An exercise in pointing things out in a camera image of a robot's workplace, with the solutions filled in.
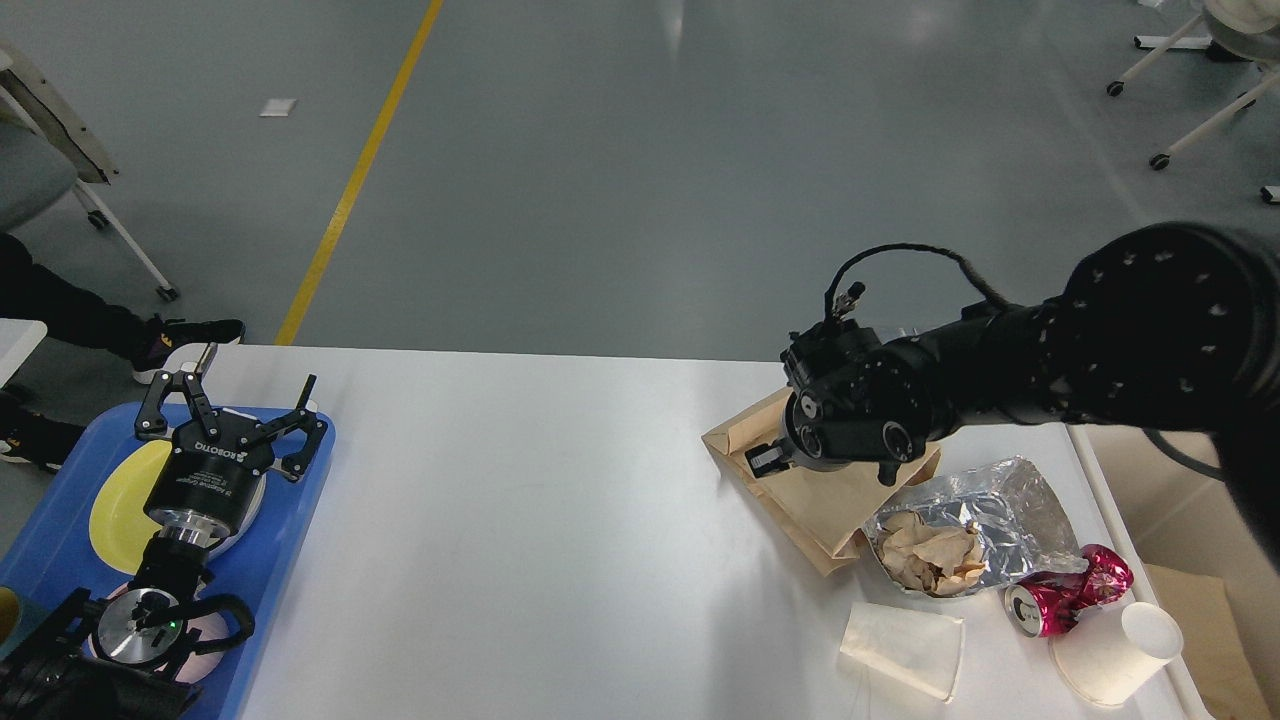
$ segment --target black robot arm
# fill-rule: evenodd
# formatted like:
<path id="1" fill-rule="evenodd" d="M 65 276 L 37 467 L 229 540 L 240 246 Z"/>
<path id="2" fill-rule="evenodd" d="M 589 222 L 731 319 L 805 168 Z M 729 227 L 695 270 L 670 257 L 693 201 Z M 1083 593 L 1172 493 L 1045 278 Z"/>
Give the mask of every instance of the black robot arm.
<path id="1" fill-rule="evenodd" d="M 782 361 L 794 395 L 780 439 L 748 454 L 758 475 L 872 461 L 892 484 L 927 441 L 974 424 L 1203 430 L 1277 556 L 1280 503 L 1262 451 L 1280 429 L 1280 264 L 1266 243 L 1151 225 L 1085 258 L 1041 305 L 988 295 L 956 323 L 886 345 L 849 318 L 861 290 L 792 334 Z"/>

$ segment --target yellow plate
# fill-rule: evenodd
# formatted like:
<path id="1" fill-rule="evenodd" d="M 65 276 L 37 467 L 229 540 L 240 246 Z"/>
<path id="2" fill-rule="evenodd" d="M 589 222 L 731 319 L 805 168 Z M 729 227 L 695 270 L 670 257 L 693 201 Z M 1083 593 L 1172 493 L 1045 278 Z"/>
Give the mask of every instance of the yellow plate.
<path id="1" fill-rule="evenodd" d="M 159 523 L 142 511 L 164 461 L 169 441 L 154 439 L 124 459 L 102 484 L 88 515 L 88 539 L 93 552 L 111 568 L 132 575 L 142 564 L 147 541 Z"/>

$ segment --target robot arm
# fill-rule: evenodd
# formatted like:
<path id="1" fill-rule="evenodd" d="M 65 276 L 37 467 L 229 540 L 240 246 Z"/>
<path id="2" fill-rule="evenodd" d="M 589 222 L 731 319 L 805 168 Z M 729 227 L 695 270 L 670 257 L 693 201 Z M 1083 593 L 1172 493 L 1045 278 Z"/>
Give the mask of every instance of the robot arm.
<path id="1" fill-rule="evenodd" d="M 1062 295 L 1041 305 L 997 296 L 886 345 L 849 318 L 861 290 L 835 299 L 782 352 L 794 393 L 780 439 L 748 454 L 756 475 L 870 461 L 892 484 L 927 441 L 973 424 L 1203 430 L 1277 556 L 1277 493 L 1260 477 L 1260 450 L 1280 429 L 1280 263 L 1266 245 L 1152 225 L 1085 258 Z"/>
<path id="2" fill-rule="evenodd" d="M 256 621 L 243 600 L 204 594 L 212 579 L 206 565 L 218 538 L 238 534 L 275 470 L 297 482 L 328 428 L 307 410 L 311 375 L 297 406 L 261 421 L 214 406 L 202 379 L 212 360 L 209 346 L 191 372 L 156 374 L 134 420 L 138 439 L 166 438 L 172 451 L 140 509 L 161 529 L 147 542 L 142 562 L 118 596 L 91 600 L 77 589 L 6 657 L 0 657 L 0 717 L 131 717 L 172 720 L 198 698 L 198 688 L 178 673 L 196 655 L 228 652 L 252 637 Z M 191 420 L 170 427 L 161 404 L 178 392 Z M 271 442 L 301 430 L 298 452 L 275 457 Z M 236 632 L 201 639 L 192 621 L 227 614 Z M 93 656 L 86 656 L 86 642 Z"/>

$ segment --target black pants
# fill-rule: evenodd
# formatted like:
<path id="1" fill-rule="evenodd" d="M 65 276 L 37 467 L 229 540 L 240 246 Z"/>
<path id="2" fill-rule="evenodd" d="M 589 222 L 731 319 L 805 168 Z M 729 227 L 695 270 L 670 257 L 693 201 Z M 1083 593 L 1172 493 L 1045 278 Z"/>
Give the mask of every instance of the black pants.
<path id="1" fill-rule="evenodd" d="M 49 337 L 124 359 L 148 341 L 146 323 L 119 305 L 37 265 L 18 238 L 0 233 L 0 318 L 40 320 Z"/>

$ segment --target paper cup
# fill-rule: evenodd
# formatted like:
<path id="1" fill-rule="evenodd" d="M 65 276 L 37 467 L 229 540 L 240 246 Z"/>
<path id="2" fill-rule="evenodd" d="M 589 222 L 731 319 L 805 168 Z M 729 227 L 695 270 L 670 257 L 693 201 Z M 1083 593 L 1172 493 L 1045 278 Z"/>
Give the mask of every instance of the paper cup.
<path id="1" fill-rule="evenodd" d="M 1148 602 L 1105 605 L 1050 641 L 1059 673 L 1084 700 L 1123 705 L 1148 678 L 1183 651 L 1183 632 Z"/>
<path id="2" fill-rule="evenodd" d="M 964 655 L 964 620 L 855 602 L 840 652 L 942 702 L 951 702 Z"/>
<path id="3" fill-rule="evenodd" d="M 9 588 L 0 588 L 0 659 L 14 651 L 49 614 Z"/>

